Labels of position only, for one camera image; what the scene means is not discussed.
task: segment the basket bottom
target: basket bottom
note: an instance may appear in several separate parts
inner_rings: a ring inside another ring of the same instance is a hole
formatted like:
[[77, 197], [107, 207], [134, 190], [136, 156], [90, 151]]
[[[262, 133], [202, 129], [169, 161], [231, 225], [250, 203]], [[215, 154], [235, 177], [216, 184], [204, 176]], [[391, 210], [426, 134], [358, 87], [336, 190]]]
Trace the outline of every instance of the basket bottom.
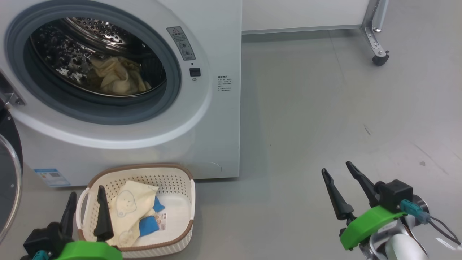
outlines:
[[138, 238], [132, 247], [142, 247], [172, 241], [178, 238], [188, 227], [191, 213], [191, 203], [182, 195], [158, 194], [157, 197], [165, 209], [159, 215], [164, 215], [165, 230], [160, 230]]

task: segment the brown basket rim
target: brown basket rim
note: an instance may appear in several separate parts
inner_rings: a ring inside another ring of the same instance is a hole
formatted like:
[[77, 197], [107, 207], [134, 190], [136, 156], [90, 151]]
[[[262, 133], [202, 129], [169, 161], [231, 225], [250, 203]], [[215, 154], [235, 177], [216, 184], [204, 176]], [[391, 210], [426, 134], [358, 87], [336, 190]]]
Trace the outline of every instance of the brown basket rim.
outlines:
[[[125, 171], [125, 170], [143, 169], [143, 168], [176, 168], [176, 169], [184, 171], [186, 173], [186, 175], [189, 177], [190, 180], [194, 180], [191, 172], [187, 168], [185, 168], [185, 167], [183, 167], [181, 165], [177, 165], [177, 164], [174, 164], [174, 163], [146, 163], [146, 164], [126, 165], [126, 166], [120, 166], [120, 167], [115, 167], [115, 168], [110, 168], [110, 169], [104, 170], [104, 171], [100, 172], [98, 175], [96, 175], [93, 179], [91, 179], [91, 181], [90, 181], [90, 183], [88, 184], [87, 187], [89, 189], [91, 189], [91, 187], [93, 187], [93, 184], [95, 184], [95, 182], [99, 178], [101, 178], [102, 176], [104, 176], [106, 174]], [[118, 248], [118, 249], [120, 251], [122, 251], [122, 252], [129, 252], [129, 251], [142, 251], [142, 250], [156, 249], [156, 248], [162, 248], [162, 247], [167, 247], [167, 246], [174, 245], [174, 244], [178, 243], [179, 241], [183, 240], [188, 235], [191, 228], [193, 227], [193, 222], [194, 221], [191, 219], [189, 221], [189, 224], [188, 224], [186, 230], [179, 237], [177, 237], [174, 240], [159, 243], [159, 244], [154, 244], [154, 245], [142, 246], [142, 247], [129, 247], [129, 248]], [[79, 235], [80, 240], [86, 241], [86, 239], [84, 237], [84, 232], [83, 232], [82, 229], [79, 229], [77, 233]]]

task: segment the white plastic basket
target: white plastic basket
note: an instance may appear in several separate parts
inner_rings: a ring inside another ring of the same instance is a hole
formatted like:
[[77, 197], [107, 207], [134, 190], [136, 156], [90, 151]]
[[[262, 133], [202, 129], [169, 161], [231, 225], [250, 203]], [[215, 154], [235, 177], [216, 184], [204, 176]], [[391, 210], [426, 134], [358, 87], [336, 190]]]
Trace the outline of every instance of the white plastic basket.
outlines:
[[[175, 164], [143, 164], [109, 169], [94, 177], [80, 195], [75, 214], [79, 239], [96, 241], [93, 231], [97, 224], [98, 187], [106, 189], [108, 203], [118, 194], [127, 180], [159, 186], [157, 196], [165, 206], [165, 230], [137, 239], [129, 248], [119, 248], [123, 258], [145, 258], [173, 254], [183, 250], [191, 240], [195, 211], [195, 185], [191, 173]], [[84, 219], [81, 221], [85, 197]]]

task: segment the washing machine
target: washing machine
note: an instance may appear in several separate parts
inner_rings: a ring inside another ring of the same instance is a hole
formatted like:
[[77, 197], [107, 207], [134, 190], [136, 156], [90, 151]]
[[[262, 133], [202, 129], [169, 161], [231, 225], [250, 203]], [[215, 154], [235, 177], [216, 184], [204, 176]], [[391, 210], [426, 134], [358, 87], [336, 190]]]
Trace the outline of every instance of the washing machine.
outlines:
[[241, 0], [2, 1], [16, 154], [49, 186], [156, 162], [239, 176], [241, 20]]

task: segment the washing machine opening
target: washing machine opening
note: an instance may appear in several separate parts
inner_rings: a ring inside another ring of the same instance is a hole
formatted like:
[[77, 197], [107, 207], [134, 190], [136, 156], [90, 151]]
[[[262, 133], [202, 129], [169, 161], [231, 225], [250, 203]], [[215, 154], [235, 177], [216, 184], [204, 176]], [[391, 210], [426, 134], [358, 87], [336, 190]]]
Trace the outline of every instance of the washing machine opening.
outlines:
[[177, 97], [181, 73], [150, 26], [94, 1], [48, 1], [21, 13], [6, 38], [9, 62], [37, 99], [109, 125], [151, 119]]

